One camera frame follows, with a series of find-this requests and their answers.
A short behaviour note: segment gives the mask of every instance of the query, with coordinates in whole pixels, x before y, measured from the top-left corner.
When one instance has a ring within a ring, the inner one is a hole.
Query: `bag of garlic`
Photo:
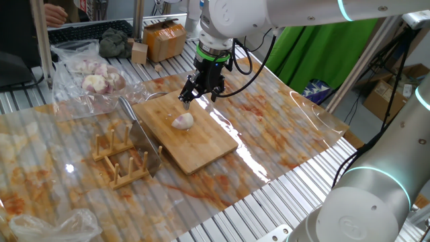
[[[52,80],[57,121],[113,112],[120,96],[136,104],[149,95],[142,79],[123,69],[122,59],[113,58],[110,65],[99,56],[98,40],[65,42],[51,50],[60,59]]]

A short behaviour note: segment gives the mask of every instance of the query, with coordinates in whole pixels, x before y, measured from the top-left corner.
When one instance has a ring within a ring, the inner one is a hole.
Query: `plastic bag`
[[[131,104],[144,102],[148,96],[142,80],[129,75],[120,66],[115,68],[125,79],[126,86],[112,93],[97,94],[83,89],[82,82],[95,68],[109,64],[99,56],[98,40],[65,42],[51,47],[60,62],[55,64],[52,98],[54,113],[58,121],[107,114],[115,110],[118,98],[125,97]]]
[[[95,215],[88,209],[74,209],[60,216],[55,227],[25,214],[11,219],[9,227],[18,237],[18,241],[31,242],[90,241],[102,231]]]

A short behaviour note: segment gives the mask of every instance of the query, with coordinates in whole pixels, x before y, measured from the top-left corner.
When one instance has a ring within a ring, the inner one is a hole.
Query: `gray cloth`
[[[110,28],[101,36],[100,56],[128,58],[132,55],[132,47],[127,43],[127,35],[123,31]]]

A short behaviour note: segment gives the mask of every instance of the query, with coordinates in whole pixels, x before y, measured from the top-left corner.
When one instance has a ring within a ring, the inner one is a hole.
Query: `table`
[[[153,24],[158,18],[144,19],[144,25]],[[136,65],[129,60],[110,59],[113,65],[123,66],[129,73],[143,81],[191,71],[197,42],[188,42],[184,53],[161,62],[163,71],[157,73],[154,64]],[[41,70],[34,69],[40,76]],[[48,86],[37,89],[0,93],[0,112],[7,114],[51,102]],[[330,184],[340,163],[355,152],[344,139],[301,166],[271,181],[226,210],[202,222],[177,241],[254,241],[286,225],[290,232],[306,215],[321,204],[330,190]],[[416,241],[422,231],[406,222],[396,241]]]

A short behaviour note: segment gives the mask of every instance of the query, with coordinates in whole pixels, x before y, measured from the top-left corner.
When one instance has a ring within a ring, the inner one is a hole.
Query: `wooden cutting board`
[[[133,109],[183,172],[190,175],[236,150],[238,144],[197,101],[184,110],[177,99],[180,92],[136,104]],[[194,125],[189,130],[172,127],[172,122],[187,112],[193,116]]]

